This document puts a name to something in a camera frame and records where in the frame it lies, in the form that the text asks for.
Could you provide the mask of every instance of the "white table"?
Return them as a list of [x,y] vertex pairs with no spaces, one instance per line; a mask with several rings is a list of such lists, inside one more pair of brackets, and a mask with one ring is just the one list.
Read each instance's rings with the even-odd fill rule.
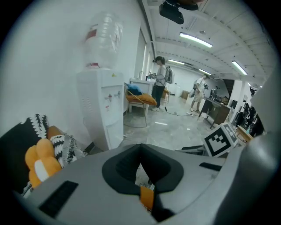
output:
[[[130,78],[130,83],[133,83],[133,84],[137,85],[144,94],[152,95],[152,89],[153,89],[154,82]],[[142,108],[142,105],[140,105],[140,104],[130,103],[129,104],[129,112],[130,113],[132,112],[132,106]],[[148,114],[148,107],[149,107],[149,105],[145,104],[145,115],[146,116]]]

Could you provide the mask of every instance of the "stuffed animal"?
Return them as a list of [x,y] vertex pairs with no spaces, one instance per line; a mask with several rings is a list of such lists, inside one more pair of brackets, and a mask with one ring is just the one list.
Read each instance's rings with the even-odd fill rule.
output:
[[48,139],[40,139],[37,145],[30,147],[25,154],[25,162],[30,169],[29,180],[33,188],[61,170]]

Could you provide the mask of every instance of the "brown cushion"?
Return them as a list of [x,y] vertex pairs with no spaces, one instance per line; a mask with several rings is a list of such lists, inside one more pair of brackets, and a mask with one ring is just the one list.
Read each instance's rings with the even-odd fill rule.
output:
[[[137,96],[140,100],[142,100],[145,104],[148,105],[157,105],[155,99],[149,94],[141,94]],[[126,95],[126,98],[129,102],[140,102],[135,96],[133,95]]]

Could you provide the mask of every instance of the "white ceiling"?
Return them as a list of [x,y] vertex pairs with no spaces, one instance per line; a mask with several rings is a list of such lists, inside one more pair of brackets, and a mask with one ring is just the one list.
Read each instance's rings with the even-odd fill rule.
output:
[[[277,54],[261,24],[240,0],[206,0],[198,11],[180,9],[184,24],[162,17],[163,0],[143,0],[155,47],[155,55],[190,63],[218,78],[242,79],[261,85],[271,74]],[[205,47],[182,38],[180,32],[213,45]],[[232,64],[237,61],[248,75]]]

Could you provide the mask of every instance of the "shorts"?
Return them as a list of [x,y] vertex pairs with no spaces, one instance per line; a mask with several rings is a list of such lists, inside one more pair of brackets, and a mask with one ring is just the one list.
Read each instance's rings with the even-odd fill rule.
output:
[[203,98],[202,92],[199,92],[198,90],[196,90],[193,101],[201,102],[202,98]]

